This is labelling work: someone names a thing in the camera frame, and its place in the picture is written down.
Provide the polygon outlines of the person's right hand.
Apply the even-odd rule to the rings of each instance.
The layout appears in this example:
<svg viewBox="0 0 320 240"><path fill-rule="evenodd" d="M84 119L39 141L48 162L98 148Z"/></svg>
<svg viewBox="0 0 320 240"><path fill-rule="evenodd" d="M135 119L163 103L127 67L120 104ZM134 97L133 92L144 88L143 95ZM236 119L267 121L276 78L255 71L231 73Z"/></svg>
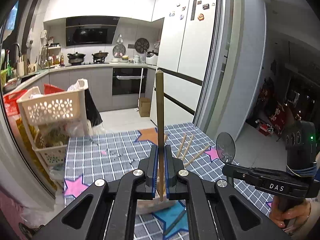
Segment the person's right hand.
<svg viewBox="0 0 320 240"><path fill-rule="evenodd" d="M278 227L291 239L319 239L319 197L305 199L285 212L278 209L280 199L274 196L269 214Z"/></svg>

